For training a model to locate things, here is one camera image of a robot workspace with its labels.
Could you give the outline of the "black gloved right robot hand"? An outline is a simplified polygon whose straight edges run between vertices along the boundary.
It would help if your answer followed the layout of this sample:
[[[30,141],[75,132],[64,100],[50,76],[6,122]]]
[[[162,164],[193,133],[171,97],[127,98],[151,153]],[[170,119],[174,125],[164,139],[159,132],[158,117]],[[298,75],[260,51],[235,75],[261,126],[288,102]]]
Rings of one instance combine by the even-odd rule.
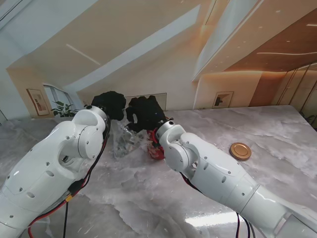
[[[132,98],[126,108],[126,116],[130,122],[127,127],[134,132],[151,131],[167,121],[154,95]]]

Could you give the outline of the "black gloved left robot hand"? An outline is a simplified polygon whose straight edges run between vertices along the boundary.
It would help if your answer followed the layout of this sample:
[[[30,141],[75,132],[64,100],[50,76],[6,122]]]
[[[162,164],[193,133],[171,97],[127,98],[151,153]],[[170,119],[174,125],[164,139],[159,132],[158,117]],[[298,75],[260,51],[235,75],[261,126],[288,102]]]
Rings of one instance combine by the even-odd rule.
[[[123,94],[108,91],[95,96],[91,105],[102,109],[110,119],[120,121],[124,118],[126,99]]]

